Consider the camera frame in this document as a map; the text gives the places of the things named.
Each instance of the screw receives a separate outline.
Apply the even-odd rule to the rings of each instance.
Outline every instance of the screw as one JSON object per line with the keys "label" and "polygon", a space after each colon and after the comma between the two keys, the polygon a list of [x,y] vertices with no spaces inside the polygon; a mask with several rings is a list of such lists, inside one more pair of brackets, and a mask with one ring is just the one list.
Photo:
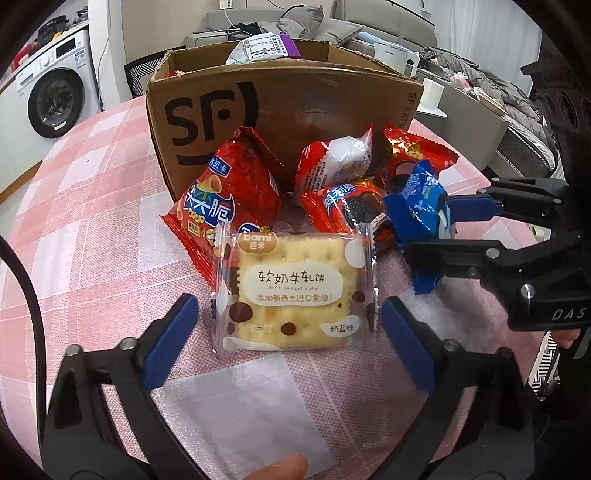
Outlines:
{"label": "screw", "polygon": [[74,345],[70,345],[66,348],[66,356],[74,356],[78,355],[82,351],[82,347],[74,343]]}
{"label": "screw", "polygon": [[137,344],[138,341],[134,337],[127,337],[119,342],[119,348],[122,350],[133,350]]}
{"label": "screw", "polygon": [[443,341],[443,348],[448,352],[456,352],[460,348],[460,344],[455,340],[448,338]]}
{"label": "screw", "polygon": [[492,260],[494,260],[495,258],[499,258],[500,254],[501,252],[499,252],[498,248],[488,248],[486,250],[486,256]]}
{"label": "screw", "polygon": [[527,300],[535,297],[535,288],[531,283],[524,283],[520,289],[521,296]]}

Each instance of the plastic bag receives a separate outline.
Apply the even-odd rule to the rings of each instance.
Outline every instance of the plastic bag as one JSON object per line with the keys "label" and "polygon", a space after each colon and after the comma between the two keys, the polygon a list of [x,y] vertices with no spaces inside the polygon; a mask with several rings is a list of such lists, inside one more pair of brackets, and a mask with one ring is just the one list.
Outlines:
{"label": "plastic bag", "polygon": [[269,231],[281,207],[281,192],[289,185],[287,171],[256,132],[240,127],[163,219],[214,287],[218,223],[229,222],[239,232]]}
{"label": "plastic bag", "polygon": [[[401,250],[410,242],[451,238],[453,228],[447,192],[437,180],[428,160],[415,164],[401,193],[384,197]],[[412,271],[416,295],[433,291],[442,274]]]}
{"label": "plastic bag", "polygon": [[371,180],[325,187],[304,192],[300,202],[319,232],[354,233],[369,223],[374,235],[376,255],[396,245],[392,222],[386,214],[384,192]]}
{"label": "plastic bag", "polygon": [[439,177],[439,172],[455,165],[459,158],[444,145],[390,125],[384,128],[384,135],[392,144],[392,157],[386,171],[376,175],[375,182],[388,193],[402,190],[414,164],[420,160],[428,158],[434,174]]}
{"label": "plastic bag", "polygon": [[218,226],[214,347],[371,349],[377,287],[369,225],[360,233],[231,233]]}
{"label": "plastic bag", "polygon": [[370,125],[361,138],[317,141],[302,150],[295,174],[295,198],[305,190],[316,191],[363,177],[371,163],[373,131]]}
{"label": "plastic bag", "polygon": [[226,60],[226,65],[299,56],[300,52],[289,35],[262,33],[238,42]]}

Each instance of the human finger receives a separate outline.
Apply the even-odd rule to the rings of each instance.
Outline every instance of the human finger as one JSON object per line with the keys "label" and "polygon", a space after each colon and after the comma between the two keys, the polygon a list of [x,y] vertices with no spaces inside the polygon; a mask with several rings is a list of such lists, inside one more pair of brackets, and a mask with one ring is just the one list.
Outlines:
{"label": "human finger", "polygon": [[554,341],[562,348],[570,348],[580,334],[581,329],[579,328],[574,330],[553,330],[551,332]]}
{"label": "human finger", "polygon": [[273,465],[248,475],[244,480],[302,480],[308,470],[308,460],[300,453],[292,453]]}

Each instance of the washing machine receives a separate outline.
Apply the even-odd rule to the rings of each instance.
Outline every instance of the washing machine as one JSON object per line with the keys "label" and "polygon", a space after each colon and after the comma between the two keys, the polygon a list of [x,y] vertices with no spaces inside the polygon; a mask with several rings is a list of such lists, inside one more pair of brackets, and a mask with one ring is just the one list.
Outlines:
{"label": "washing machine", "polygon": [[0,129],[10,159],[23,173],[74,125],[100,111],[88,29],[66,32],[31,60],[8,89],[2,93]]}

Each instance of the washing machine door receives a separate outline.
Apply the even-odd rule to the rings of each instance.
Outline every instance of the washing machine door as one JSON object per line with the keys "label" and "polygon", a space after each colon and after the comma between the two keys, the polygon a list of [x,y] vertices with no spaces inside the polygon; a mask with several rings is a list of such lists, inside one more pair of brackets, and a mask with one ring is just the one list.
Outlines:
{"label": "washing machine door", "polygon": [[69,131],[84,105],[84,84],[70,69],[50,70],[31,90],[28,103],[29,121],[39,135],[58,138]]}

